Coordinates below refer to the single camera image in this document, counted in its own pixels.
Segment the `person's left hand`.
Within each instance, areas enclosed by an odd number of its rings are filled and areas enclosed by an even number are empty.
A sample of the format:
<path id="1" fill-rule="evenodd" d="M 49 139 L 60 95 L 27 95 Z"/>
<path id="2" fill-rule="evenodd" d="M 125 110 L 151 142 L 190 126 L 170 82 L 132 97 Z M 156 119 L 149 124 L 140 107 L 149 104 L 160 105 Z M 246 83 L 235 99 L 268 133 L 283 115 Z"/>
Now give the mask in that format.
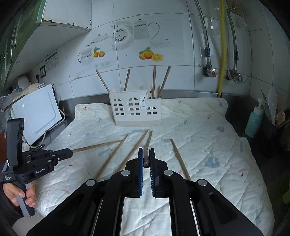
<path id="1" fill-rule="evenodd" d="M 26 205 L 29 207 L 35 207 L 37 204 L 36 199 L 36 190 L 35 190 L 35 181 L 29 183 L 29 189 L 24 193 L 19 187 L 13 183 L 4 183 L 3 191 L 7 198 L 13 203 L 14 206 L 19 206 L 17 197 L 24 198 L 26 197 Z"/>

